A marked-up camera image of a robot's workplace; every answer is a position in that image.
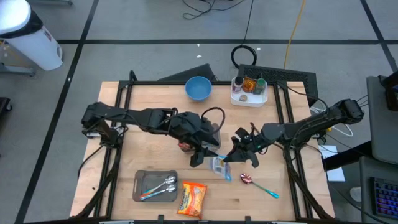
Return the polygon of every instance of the yellow cable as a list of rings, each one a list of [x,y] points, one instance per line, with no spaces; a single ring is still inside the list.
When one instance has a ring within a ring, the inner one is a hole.
[[[287,57],[289,56],[289,47],[290,47],[290,43],[292,42],[294,32],[296,31],[296,28],[297,28],[297,24],[299,24],[299,21],[300,21],[300,19],[301,19],[301,14],[303,13],[304,6],[305,6],[305,0],[303,0],[303,4],[301,5],[300,13],[299,13],[298,16],[297,16],[296,24],[294,25],[292,35],[290,36],[289,43],[287,44],[287,47],[286,47],[284,69],[285,69],[285,67],[286,67]]]

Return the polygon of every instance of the small jar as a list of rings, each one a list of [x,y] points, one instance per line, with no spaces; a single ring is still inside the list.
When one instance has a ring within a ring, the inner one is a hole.
[[[239,93],[242,89],[243,78],[236,77],[234,83],[232,83],[232,92]]]
[[[242,86],[243,91],[246,93],[252,93],[254,87],[256,87],[256,81],[252,78],[245,77]]]
[[[254,87],[253,94],[260,95],[265,88],[266,81],[263,78],[259,78],[257,80],[256,87]]]

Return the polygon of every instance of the teal spoon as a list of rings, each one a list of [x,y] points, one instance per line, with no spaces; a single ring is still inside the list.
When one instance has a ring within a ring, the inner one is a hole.
[[[253,182],[253,180],[251,179],[251,176],[249,174],[241,174],[241,179],[245,184],[254,184],[256,187],[265,190],[267,193],[269,193],[271,196],[273,196],[274,198],[278,199],[279,195],[277,193],[274,193],[270,190],[265,189],[264,187],[261,187],[260,185],[256,184]]]

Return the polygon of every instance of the spoon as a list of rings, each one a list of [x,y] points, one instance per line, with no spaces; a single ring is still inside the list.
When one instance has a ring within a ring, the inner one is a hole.
[[[174,176],[174,175],[168,175],[168,176],[164,179],[164,182],[163,182],[163,183],[161,183],[159,186],[157,186],[157,187],[155,187],[155,188],[153,188],[153,189],[150,189],[150,190],[145,191],[140,197],[143,197],[143,196],[145,196],[145,195],[149,195],[150,193],[154,192],[156,189],[158,189],[159,187],[161,187],[161,186],[163,186],[163,185],[165,185],[165,184],[174,184],[174,183],[176,183],[176,181],[177,181],[176,176]]]
[[[265,190],[267,193],[272,195],[274,198],[279,198],[279,195],[277,193],[267,190],[264,187],[261,187],[260,185],[254,183],[249,174],[241,174],[241,179],[245,184],[254,184],[256,187],[259,187],[260,189]]]
[[[167,191],[168,193],[171,193],[171,192],[175,191],[176,189],[177,189],[177,186],[176,186],[175,184],[170,184],[170,185],[167,186],[167,188],[164,189],[164,190],[160,190],[160,191],[155,192],[155,193],[152,193],[152,194],[150,194],[150,195],[146,195],[146,196],[140,197],[140,200],[145,200],[145,199],[147,199],[147,198],[150,198],[150,197],[153,197],[153,196],[155,196],[155,195],[161,194],[161,193],[163,193],[163,192],[165,192],[165,191]]]

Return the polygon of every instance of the white trash can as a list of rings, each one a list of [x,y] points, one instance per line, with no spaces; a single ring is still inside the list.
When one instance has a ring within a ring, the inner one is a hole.
[[[0,39],[43,70],[62,65],[62,48],[26,0],[0,0]]]

